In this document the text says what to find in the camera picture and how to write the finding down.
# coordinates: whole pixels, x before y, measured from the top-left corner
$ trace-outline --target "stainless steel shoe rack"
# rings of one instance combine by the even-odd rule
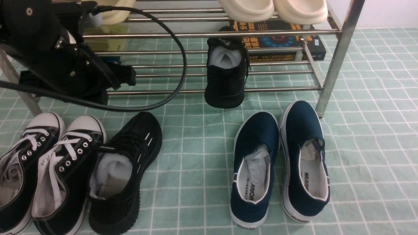
[[[260,52],[260,51],[296,51],[295,61],[279,61],[279,62],[256,62],[252,63],[251,66],[269,66],[269,65],[309,65],[311,69],[300,69],[300,70],[289,70],[289,71],[267,71],[267,72],[250,72],[249,75],[278,75],[278,74],[314,74],[317,85],[315,86],[296,86],[296,87],[263,87],[263,88],[246,88],[246,92],[290,92],[290,91],[319,91],[320,96],[316,105],[316,112],[319,117],[324,116],[324,112],[328,101],[331,97],[332,90],[334,88],[337,76],[340,72],[342,63],[345,58],[345,54],[348,50],[354,29],[359,19],[365,0],[351,0],[349,9],[345,21],[342,25],[339,24],[336,16],[331,8],[329,8],[328,22],[331,29],[319,29],[309,30],[310,26],[303,26],[300,31],[253,31],[253,32],[209,32],[209,33],[178,33],[176,34],[179,38],[209,38],[209,37],[225,37],[225,36],[304,36],[308,35],[336,35],[338,42],[334,54],[332,56],[331,64],[329,66],[326,77],[323,78],[320,74],[316,62],[313,61],[311,53],[308,50],[307,45],[303,40],[300,42],[299,47],[292,48],[270,48],[270,49],[250,49],[249,53]],[[151,14],[196,14],[196,17],[166,17],[159,19],[163,22],[206,22],[206,21],[229,21],[231,20],[227,16],[213,16],[213,17],[199,17],[199,14],[207,13],[224,13],[223,9],[177,9],[177,10],[145,10]],[[126,20],[129,23],[144,23],[151,22],[147,18],[129,18]],[[146,34],[103,34],[103,35],[85,35],[84,38],[170,38],[167,33],[146,33]],[[305,51],[308,60],[302,61],[302,51]],[[205,54],[206,50],[187,51],[187,54]],[[123,55],[170,55],[180,54],[180,51],[124,51],[124,52],[98,52],[99,55],[112,55],[112,56],[123,56]],[[135,65],[136,69],[149,69],[149,68],[181,68],[182,65]],[[202,68],[206,67],[205,64],[189,64],[188,67]],[[19,75],[13,68],[11,62],[3,51],[0,51],[0,68],[5,73],[6,77],[11,82],[18,82]],[[138,79],[142,78],[158,78],[158,77],[180,77],[181,74],[139,74]],[[205,73],[188,73],[188,77],[204,77]],[[164,95],[170,94],[171,90],[129,90],[129,91],[109,91],[109,96],[121,96],[121,95]],[[194,94],[203,93],[204,89],[183,89],[180,91],[181,94]],[[37,115],[42,112],[37,102],[38,99],[34,98],[30,94],[23,92],[19,93],[22,100],[26,103],[29,110]]]

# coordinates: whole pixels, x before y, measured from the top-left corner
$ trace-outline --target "box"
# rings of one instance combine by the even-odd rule
[[[282,20],[267,20],[254,23],[244,23],[230,21],[229,25],[236,31],[267,31],[267,30],[301,30],[301,25],[286,23]],[[255,48],[284,48],[298,46],[299,36],[261,36],[261,37],[243,37],[245,46],[248,49]],[[318,35],[305,37],[309,51],[315,61],[324,60],[326,50],[324,44]],[[296,52],[260,52],[251,53],[250,62],[266,61],[292,61],[295,60]]]

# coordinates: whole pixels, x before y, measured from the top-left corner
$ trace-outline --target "slipper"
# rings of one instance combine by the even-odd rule
[[[100,6],[115,6],[131,8],[135,5],[136,0],[96,0]],[[102,22],[104,25],[119,24],[128,18],[130,12],[125,10],[113,10],[102,13]]]
[[[326,0],[273,0],[277,14],[283,21],[310,25],[327,20]]]
[[[218,0],[226,14],[239,22],[258,22],[274,14],[272,0]]]

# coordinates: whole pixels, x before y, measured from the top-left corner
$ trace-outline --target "blue canvas shoe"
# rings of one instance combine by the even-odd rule
[[[278,133],[276,118],[258,112],[241,125],[235,136],[230,214],[240,227],[254,229],[267,218]]]
[[[286,176],[283,207],[294,220],[309,222],[329,201],[325,140],[315,110],[305,101],[289,105],[280,119]]]

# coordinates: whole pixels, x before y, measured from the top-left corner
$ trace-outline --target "black shoe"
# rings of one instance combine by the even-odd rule
[[[0,157],[0,235],[21,233],[30,224],[38,159],[62,138],[64,129],[58,115],[41,113]]]
[[[63,140],[39,158],[32,218],[42,235],[74,235],[87,211],[87,184],[98,159],[97,145],[106,141],[99,120],[80,116]]]
[[[232,31],[229,26],[220,31]],[[244,100],[244,84],[250,59],[241,38],[209,38],[206,103],[215,108],[238,107]]]
[[[136,222],[140,181],[160,152],[161,127],[149,112],[134,116],[107,144],[90,179],[89,223],[101,235],[127,232]]]

